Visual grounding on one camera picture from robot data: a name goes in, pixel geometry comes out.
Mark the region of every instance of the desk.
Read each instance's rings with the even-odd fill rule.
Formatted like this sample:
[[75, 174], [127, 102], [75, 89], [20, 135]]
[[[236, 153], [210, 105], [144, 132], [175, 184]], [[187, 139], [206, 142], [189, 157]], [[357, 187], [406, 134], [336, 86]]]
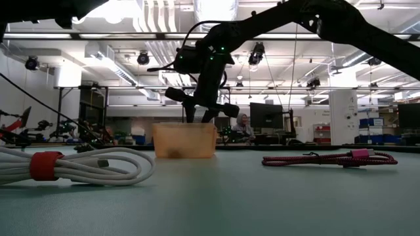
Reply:
[[[26, 151], [45, 150], [74, 152]], [[3, 186], [0, 235], [418, 235], [419, 154], [389, 152], [398, 165], [360, 169], [261, 165], [263, 155], [301, 153], [218, 151], [214, 159], [157, 160], [150, 179], [129, 187], [67, 180]]]

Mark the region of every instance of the white pillar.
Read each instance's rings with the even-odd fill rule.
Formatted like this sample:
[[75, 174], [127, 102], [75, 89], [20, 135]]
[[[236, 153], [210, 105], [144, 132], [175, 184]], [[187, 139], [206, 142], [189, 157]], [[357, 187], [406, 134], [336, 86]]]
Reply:
[[[332, 87], [357, 87], [355, 71], [343, 71], [329, 78]], [[359, 135], [358, 98], [356, 90], [329, 93], [331, 145], [354, 144]]]
[[[77, 87], [81, 84], [81, 67], [73, 63], [55, 69], [56, 84], [58, 87]], [[80, 90], [73, 89], [61, 101], [61, 113], [71, 119], [79, 118]]]

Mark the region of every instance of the orange plastic container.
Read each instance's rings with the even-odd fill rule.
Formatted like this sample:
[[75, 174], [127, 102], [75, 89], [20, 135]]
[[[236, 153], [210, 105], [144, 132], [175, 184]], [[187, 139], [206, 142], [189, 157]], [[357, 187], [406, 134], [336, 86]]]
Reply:
[[153, 124], [157, 158], [212, 158], [216, 152], [216, 138], [214, 124]]

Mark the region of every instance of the white cable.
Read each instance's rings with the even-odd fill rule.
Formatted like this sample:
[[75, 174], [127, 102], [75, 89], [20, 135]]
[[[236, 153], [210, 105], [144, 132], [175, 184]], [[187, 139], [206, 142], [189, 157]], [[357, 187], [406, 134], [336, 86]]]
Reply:
[[[142, 171], [140, 163], [132, 158], [109, 155], [115, 152], [131, 153], [146, 159], [151, 165], [149, 172], [139, 176]], [[31, 154], [0, 147], [0, 185], [30, 180], [31, 158]], [[136, 171], [108, 167], [108, 160], [129, 162], [136, 166]], [[129, 148], [115, 147], [66, 155], [56, 161], [54, 176], [88, 184], [128, 186], [146, 180], [154, 171], [155, 161], [148, 155]]]

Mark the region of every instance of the person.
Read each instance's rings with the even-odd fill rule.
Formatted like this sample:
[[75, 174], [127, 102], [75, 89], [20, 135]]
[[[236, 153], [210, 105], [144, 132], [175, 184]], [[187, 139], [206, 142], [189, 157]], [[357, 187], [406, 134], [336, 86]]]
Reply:
[[239, 113], [236, 118], [236, 125], [232, 128], [233, 131], [244, 131], [249, 135], [250, 139], [254, 139], [254, 131], [251, 126], [248, 124], [248, 116], [244, 113]]

